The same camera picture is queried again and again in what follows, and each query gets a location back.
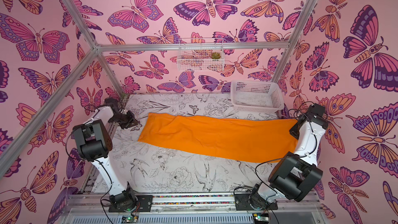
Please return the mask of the aluminium cage frame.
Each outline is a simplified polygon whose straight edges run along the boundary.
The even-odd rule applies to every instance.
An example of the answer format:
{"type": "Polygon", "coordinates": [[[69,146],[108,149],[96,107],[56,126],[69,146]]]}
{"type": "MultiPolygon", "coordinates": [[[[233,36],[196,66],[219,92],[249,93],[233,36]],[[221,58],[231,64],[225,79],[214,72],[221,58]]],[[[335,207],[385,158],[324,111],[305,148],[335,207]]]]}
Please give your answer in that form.
{"type": "Polygon", "coordinates": [[[284,15],[249,15],[259,0],[1,0],[2,17],[20,25],[16,41],[1,38],[1,151],[55,95],[87,54],[83,69],[66,96],[59,99],[43,131],[33,135],[14,162],[1,165],[1,223],[46,224],[59,218],[52,210],[67,178],[65,147],[70,132],[90,112],[80,103],[81,89],[101,100],[124,88],[128,79],[136,93],[159,84],[136,74],[150,51],[100,52],[101,46],[171,45],[212,42],[215,32],[226,32],[244,45],[242,24],[254,23],[251,40],[263,42],[265,32],[292,34],[288,15],[304,0],[283,0],[284,15]]]}

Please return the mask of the white plastic laundry basket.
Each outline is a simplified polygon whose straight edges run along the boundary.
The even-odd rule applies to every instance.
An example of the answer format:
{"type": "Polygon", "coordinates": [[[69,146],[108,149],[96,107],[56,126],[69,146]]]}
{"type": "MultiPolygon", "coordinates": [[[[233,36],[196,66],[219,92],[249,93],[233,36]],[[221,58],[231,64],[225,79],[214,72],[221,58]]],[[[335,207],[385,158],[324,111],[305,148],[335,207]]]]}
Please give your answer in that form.
{"type": "Polygon", "coordinates": [[[237,111],[274,114],[284,109],[279,86],[273,82],[232,81],[231,101],[237,111]]]}

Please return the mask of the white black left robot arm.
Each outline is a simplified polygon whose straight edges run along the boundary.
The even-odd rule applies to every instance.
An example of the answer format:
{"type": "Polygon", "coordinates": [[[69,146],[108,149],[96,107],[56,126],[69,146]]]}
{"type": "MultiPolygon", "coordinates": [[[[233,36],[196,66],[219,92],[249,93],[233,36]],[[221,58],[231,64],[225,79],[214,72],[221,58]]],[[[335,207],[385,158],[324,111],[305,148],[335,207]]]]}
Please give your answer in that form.
{"type": "Polygon", "coordinates": [[[109,131],[115,124],[122,129],[129,129],[140,122],[131,111],[124,113],[120,110],[119,102],[109,97],[103,105],[95,108],[94,114],[85,123],[73,127],[72,136],[80,158],[91,162],[105,181],[110,210],[132,212],[138,207],[138,198],[109,155],[113,149],[109,131]]]}

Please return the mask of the small green potted succulent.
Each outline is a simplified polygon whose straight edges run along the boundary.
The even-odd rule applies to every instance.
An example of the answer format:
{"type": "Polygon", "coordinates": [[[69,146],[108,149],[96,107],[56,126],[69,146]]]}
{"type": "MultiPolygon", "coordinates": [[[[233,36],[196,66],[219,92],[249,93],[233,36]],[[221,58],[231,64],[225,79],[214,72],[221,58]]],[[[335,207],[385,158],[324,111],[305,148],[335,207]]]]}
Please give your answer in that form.
{"type": "Polygon", "coordinates": [[[219,52],[213,52],[213,53],[210,55],[210,58],[213,59],[213,60],[219,60],[219,59],[221,59],[221,53],[219,53],[219,52]]]}

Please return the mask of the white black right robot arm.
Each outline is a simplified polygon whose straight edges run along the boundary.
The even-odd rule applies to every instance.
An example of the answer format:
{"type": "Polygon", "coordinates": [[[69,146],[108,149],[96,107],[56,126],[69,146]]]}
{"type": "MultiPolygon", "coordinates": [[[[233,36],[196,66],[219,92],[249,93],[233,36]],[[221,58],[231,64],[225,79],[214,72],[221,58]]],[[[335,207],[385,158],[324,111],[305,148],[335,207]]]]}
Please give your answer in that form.
{"type": "Polygon", "coordinates": [[[312,104],[300,114],[289,131],[297,139],[295,151],[276,159],[266,182],[254,185],[247,193],[234,194],[236,209],[268,211],[277,209],[277,199],[302,201],[322,178],[317,151],[328,126],[324,106],[312,104]]]}

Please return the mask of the floral printed table mat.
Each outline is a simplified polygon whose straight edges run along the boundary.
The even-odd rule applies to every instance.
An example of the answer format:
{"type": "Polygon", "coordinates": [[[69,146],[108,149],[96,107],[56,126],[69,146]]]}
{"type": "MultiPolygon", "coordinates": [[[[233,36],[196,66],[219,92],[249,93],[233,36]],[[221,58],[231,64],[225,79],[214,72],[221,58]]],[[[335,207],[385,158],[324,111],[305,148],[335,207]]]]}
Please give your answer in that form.
{"type": "Polygon", "coordinates": [[[114,135],[111,157],[117,171],[133,189],[147,193],[228,192],[243,190],[266,180],[275,166],[261,148],[259,162],[239,161],[161,148],[140,142],[150,113],[219,119],[243,119],[265,123],[274,114],[239,112],[228,94],[136,94],[126,108],[140,121],[130,129],[118,129],[114,135]]]}

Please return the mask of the orange long pants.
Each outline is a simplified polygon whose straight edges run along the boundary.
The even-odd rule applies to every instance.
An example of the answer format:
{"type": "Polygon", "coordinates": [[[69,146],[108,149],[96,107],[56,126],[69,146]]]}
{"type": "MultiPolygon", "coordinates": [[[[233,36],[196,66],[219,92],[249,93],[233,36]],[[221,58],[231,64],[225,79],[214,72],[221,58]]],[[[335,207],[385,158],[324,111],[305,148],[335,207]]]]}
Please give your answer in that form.
{"type": "Polygon", "coordinates": [[[253,121],[150,113],[139,142],[198,155],[261,163],[294,152],[293,119],[253,121]]]}

